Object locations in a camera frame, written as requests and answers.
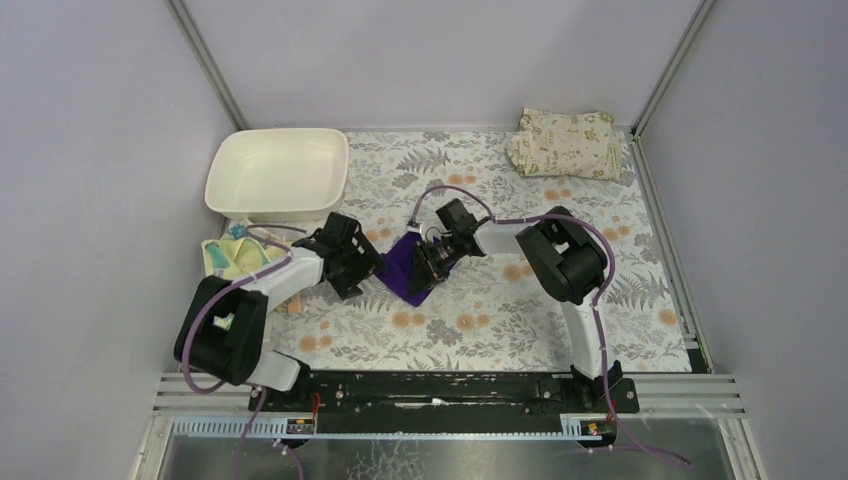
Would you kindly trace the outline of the purple towel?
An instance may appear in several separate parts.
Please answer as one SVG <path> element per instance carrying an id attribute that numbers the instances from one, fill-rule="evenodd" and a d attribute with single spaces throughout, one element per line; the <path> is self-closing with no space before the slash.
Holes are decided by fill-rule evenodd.
<path id="1" fill-rule="evenodd" d="M 419 307 L 433 289 L 449 277 L 450 270 L 456 264 L 456 259 L 440 260 L 435 256 L 436 266 L 430 268 L 428 263 L 419 257 L 419 243 L 423 243 L 428 252 L 429 247 L 438 251 L 443 246 L 451 252 L 456 247 L 452 236 L 429 242 L 420 233 L 407 232 L 387 253 L 381 255 L 385 269 L 376 273 L 377 278 L 389 290 L 413 307 Z"/>

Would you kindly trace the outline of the yellow teal patterned towel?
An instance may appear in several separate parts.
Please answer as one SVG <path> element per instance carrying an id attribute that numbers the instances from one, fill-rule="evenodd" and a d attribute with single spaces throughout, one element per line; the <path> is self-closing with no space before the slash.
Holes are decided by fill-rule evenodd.
<path id="1" fill-rule="evenodd" d="M 304 234 L 297 227 L 267 228 L 248 219 L 239 220 L 219 239 L 201 243 L 205 275 L 233 280 L 258 272 L 286 254 L 281 245 L 291 247 Z"/>

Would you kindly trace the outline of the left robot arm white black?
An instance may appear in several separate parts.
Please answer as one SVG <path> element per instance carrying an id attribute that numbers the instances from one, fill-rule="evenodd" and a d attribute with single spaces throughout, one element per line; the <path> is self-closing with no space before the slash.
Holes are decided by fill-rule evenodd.
<path id="1" fill-rule="evenodd" d="M 173 347 L 193 391 L 213 391 L 193 380 L 193 370 L 213 376 L 220 385 L 292 390 L 308 367 L 265 346 L 269 313 L 321 283 L 342 300 L 356 297 L 363 281 L 386 268 L 361 224 L 337 212 L 281 249 L 281 258 L 254 272 L 235 279 L 209 275 L 199 283 Z"/>

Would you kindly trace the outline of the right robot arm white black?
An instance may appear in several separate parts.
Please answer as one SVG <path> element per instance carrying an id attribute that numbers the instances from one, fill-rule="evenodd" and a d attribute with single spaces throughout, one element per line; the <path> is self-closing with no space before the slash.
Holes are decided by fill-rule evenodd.
<path id="1" fill-rule="evenodd" d="M 599 303 L 615 266 L 609 247 L 593 237 L 589 224 L 562 207 L 523 219 L 478 219 L 458 199 L 436 216 L 445 234 L 412 244 L 405 294 L 431 291 L 466 257 L 521 254 L 544 292 L 562 308 L 573 370 L 589 380 L 609 377 L 613 361 Z"/>

